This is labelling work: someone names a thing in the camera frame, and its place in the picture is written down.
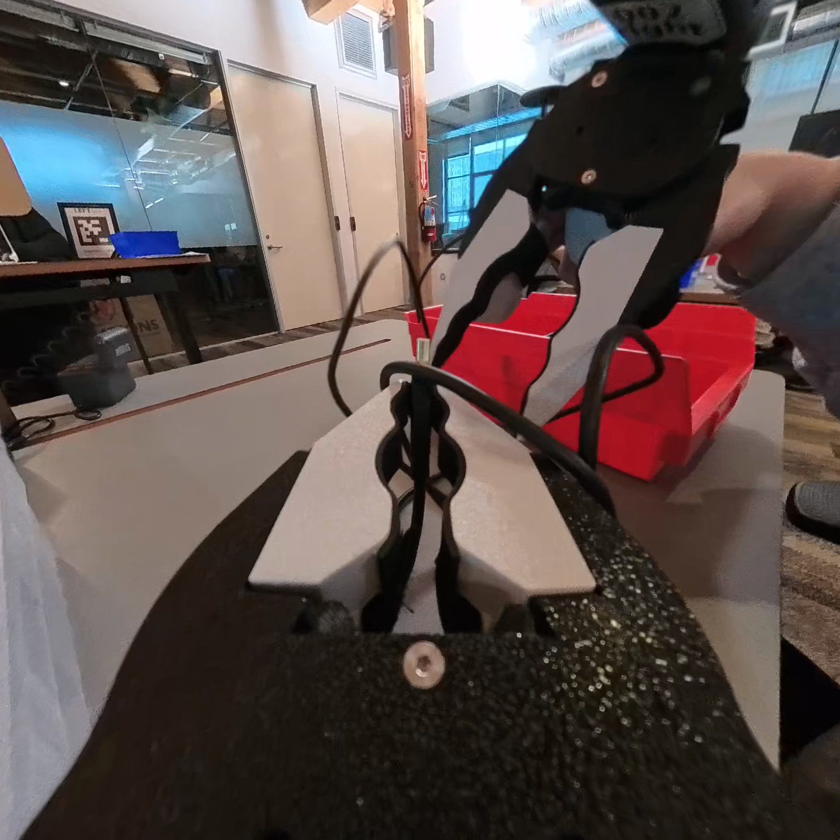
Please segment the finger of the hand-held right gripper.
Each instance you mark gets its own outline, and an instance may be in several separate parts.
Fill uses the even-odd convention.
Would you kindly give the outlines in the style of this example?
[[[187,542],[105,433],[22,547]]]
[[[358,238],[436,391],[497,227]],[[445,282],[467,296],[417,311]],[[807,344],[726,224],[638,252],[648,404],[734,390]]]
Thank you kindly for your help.
[[[547,424],[582,388],[597,344],[617,325],[663,232],[627,226],[587,249],[574,311],[552,336],[545,365],[528,388],[527,419]]]
[[[430,346],[431,364],[442,368],[473,322],[510,317],[548,253],[528,199],[505,192],[452,269]]]

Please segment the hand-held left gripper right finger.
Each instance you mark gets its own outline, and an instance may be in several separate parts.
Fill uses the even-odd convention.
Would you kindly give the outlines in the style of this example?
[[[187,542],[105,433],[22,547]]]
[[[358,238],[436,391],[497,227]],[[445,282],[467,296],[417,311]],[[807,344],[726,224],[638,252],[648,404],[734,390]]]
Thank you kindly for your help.
[[[435,561],[446,634],[480,633],[510,606],[589,595],[596,582],[526,446],[442,394],[439,471],[452,490]]]

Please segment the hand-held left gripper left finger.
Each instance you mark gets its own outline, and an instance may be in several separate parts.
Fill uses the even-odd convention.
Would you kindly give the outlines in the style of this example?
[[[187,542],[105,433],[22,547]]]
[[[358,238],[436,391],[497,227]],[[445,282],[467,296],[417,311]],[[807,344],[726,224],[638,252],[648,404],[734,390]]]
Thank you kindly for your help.
[[[336,602],[365,632],[392,632],[415,565],[391,481],[412,406],[390,385],[318,440],[248,575],[256,590]]]

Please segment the person's right forearm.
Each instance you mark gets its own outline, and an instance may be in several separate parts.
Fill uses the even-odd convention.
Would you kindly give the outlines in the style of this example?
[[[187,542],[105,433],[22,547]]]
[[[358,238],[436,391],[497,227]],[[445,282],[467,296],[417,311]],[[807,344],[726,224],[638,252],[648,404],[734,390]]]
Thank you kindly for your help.
[[[796,373],[839,417],[839,210],[740,302],[793,345]]]

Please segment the person's right hand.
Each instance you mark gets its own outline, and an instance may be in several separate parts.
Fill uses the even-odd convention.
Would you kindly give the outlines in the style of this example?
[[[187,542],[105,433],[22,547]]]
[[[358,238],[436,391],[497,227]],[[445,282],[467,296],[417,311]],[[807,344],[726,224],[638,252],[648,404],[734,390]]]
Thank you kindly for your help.
[[[838,197],[838,157],[746,153],[723,186],[703,253],[719,257],[722,280],[756,283],[814,234]]]

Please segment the white door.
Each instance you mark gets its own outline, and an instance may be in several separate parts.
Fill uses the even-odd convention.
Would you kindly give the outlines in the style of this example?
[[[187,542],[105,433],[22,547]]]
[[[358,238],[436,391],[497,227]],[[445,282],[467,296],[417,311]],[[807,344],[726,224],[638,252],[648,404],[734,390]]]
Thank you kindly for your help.
[[[403,234],[403,165],[393,107],[337,91],[337,110],[348,204],[343,240],[350,298],[375,251]]]
[[[227,65],[269,283],[284,330],[342,311],[313,87]]]

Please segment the red plastic bin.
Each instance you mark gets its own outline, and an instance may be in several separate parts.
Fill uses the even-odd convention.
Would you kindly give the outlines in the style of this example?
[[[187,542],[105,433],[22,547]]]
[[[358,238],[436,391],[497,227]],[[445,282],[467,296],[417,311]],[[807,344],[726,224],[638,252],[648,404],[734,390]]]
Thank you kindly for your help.
[[[444,369],[519,409],[573,304],[572,295],[533,293],[508,320],[471,325]],[[647,331],[664,357],[662,378],[603,408],[599,462],[645,481],[687,465],[747,384],[756,322],[736,306],[678,303]]]

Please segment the cardboard box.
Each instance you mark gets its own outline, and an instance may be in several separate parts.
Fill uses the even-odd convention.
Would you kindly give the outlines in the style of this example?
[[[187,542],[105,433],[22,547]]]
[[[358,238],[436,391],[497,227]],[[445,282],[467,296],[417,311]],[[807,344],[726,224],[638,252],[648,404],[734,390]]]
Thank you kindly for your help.
[[[114,328],[129,328],[123,303],[131,313],[143,350],[150,357],[169,354],[175,349],[157,300],[153,296],[91,301],[91,322],[98,332]]]

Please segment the black power station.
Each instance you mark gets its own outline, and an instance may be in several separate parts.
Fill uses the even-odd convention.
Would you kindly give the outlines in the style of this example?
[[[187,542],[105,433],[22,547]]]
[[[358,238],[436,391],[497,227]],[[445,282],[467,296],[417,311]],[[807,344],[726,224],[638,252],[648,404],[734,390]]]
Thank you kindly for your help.
[[[91,353],[57,374],[59,387],[81,413],[95,413],[120,403],[134,392],[130,370],[133,336],[125,327],[97,333]]]

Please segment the blue plastic bin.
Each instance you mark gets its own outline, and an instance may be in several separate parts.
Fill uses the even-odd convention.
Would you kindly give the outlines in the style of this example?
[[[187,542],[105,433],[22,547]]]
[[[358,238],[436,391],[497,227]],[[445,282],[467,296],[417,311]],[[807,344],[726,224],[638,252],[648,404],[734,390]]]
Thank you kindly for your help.
[[[124,231],[113,233],[109,238],[121,259],[174,257],[182,253],[174,230]]]

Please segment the wooden desk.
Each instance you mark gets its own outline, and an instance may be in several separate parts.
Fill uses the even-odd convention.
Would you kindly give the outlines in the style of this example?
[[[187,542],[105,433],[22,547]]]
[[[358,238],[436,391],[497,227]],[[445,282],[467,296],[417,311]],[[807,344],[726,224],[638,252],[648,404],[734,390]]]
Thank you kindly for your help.
[[[42,283],[51,279],[101,280],[104,285],[36,289],[1,294],[3,312],[23,309],[91,302],[106,299],[120,301],[153,296],[159,306],[170,312],[182,350],[189,364],[203,362],[203,353],[180,299],[178,277],[187,276],[198,267],[208,266],[210,256],[187,253],[172,256],[78,259],[52,262],[5,262],[1,268],[3,283],[11,280],[31,280]]]

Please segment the framed marker sign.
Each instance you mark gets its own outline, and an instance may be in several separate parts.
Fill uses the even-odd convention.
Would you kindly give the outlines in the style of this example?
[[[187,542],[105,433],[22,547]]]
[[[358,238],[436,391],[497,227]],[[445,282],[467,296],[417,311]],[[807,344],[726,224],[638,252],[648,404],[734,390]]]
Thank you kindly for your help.
[[[118,256],[111,240],[120,231],[113,204],[58,202],[57,207],[67,241],[79,260]]]

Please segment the wooden post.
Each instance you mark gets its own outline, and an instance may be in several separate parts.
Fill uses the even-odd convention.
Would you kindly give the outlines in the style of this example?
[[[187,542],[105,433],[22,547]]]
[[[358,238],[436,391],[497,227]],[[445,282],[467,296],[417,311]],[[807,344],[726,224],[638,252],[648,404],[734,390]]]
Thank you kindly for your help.
[[[401,118],[402,164],[405,204],[406,250],[416,277],[431,260],[431,245],[422,240],[418,206],[430,195],[419,189],[417,151],[427,150],[427,73],[424,48],[424,1],[393,1],[393,24],[397,46],[398,101]],[[400,76],[410,74],[413,81],[413,138],[403,141],[400,102]]]

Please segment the black wall speaker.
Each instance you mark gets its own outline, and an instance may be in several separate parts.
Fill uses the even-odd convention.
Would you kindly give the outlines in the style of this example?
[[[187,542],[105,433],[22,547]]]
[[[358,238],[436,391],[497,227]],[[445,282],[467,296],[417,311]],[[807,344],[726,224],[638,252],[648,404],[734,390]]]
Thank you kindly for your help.
[[[397,46],[393,21],[388,17],[381,16],[379,20],[379,32],[382,36],[384,69],[386,72],[397,76]],[[424,48],[426,73],[431,73],[435,69],[434,47],[434,21],[430,17],[424,17]]]

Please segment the wall vent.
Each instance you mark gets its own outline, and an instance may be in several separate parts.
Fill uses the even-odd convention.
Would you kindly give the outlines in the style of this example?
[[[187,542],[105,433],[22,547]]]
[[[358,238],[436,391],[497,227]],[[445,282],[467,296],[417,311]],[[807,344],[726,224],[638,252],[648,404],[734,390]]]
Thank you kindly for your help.
[[[334,22],[339,68],[364,77],[377,78],[372,18],[349,10]]]

